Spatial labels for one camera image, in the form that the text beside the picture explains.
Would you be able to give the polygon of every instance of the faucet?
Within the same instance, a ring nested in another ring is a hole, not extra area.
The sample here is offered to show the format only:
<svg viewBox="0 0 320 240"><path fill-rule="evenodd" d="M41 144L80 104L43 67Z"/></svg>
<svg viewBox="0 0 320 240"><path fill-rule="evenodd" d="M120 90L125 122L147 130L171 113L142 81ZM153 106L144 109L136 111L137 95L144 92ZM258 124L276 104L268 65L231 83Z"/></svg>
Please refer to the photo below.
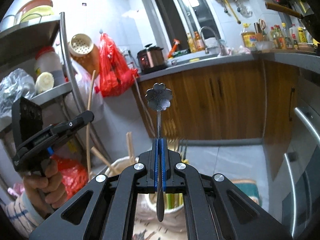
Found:
<svg viewBox="0 0 320 240"><path fill-rule="evenodd" d="M217 39L217 41L219 43L222 56L227 56L228 54L226 53L226 49L225 49L224 45L222 44L221 40L218 39L219 35L212 28L210 28L208 26L204 26L199 30L199 35L200 35L200 37L201 37L201 39L202 39L202 41L203 41L203 43L205 45L204 52L206 54L209 54L208 46L207 46L207 44L205 44L204 38L202 37L202 32L203 32L204 29L207 29L207 30L209 30L209 31L211 31L213 33L213 35L215 36L215 38Z"/></svg>

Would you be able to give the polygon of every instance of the blue button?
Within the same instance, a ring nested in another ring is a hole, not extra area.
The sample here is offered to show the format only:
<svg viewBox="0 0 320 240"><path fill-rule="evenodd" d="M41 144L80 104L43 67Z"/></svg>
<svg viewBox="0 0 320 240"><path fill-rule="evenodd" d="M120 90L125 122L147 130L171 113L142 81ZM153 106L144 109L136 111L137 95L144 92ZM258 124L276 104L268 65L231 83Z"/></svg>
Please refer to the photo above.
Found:
<svg viewBox="0 0 320 240"><path fill-rule="evenodd" d="M54 151L52 150L51 147L48 147L48 148L47 148L47 151L48 151L48 153L49 153L50 155L53 155L53 154L54 154Z"/></svg>

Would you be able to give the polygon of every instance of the plaid sleeve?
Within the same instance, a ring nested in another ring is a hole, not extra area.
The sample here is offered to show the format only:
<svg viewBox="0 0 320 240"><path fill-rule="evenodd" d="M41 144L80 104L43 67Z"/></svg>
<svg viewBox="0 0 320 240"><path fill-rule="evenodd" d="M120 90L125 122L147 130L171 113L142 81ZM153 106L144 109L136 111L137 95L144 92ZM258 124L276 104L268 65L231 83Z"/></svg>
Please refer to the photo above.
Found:
<svg viewBox="0 0 320 240"><path fill-rule="evenodd" d="M3 208L15 229L26 238L43 221L25 193Z"/></svg>

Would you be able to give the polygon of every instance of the red lid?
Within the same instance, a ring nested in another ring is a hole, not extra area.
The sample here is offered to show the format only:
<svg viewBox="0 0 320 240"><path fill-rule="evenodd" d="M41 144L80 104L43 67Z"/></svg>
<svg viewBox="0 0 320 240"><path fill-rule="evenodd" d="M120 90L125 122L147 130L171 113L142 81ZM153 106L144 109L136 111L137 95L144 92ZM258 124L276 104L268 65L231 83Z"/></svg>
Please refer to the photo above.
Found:
<svg viewBox="0 0 320 240"><path fill-rule="evenodd" d="M43 47L36 55L36 59L38 59L41 55L47 53L47 52L54 52L54 48L51 46Z"/></svg>

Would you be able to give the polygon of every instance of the countertop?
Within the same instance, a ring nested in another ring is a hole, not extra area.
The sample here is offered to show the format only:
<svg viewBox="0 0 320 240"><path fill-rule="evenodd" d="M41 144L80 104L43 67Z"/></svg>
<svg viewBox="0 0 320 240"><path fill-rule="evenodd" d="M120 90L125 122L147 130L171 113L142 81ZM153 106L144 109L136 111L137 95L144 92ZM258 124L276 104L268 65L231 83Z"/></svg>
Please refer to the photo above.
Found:
<svg viewBox="0 0 320 240"><path fill-rule="evenodd" d="M185 70L213 66L213 65L221 65L225 63L233 63L233 62L244 62L244 61L252 61L258 59L265 59L269 61L284 63L288 65L293 65L297 67L301 67L307 70L314 71L320 74L320 57L315 55L310 55L306 53L253 53L253 54L245 54L245 55L234 55L234 56L224 56L224 57L213 57L208 59L199 60L196 62L185 63L181 65L170 66L164 70L159 70L150 74L141 75L138 78L138 82L142 82L145 80L149 80L156 77L161 77L173 73L182 72Z"/></svg>

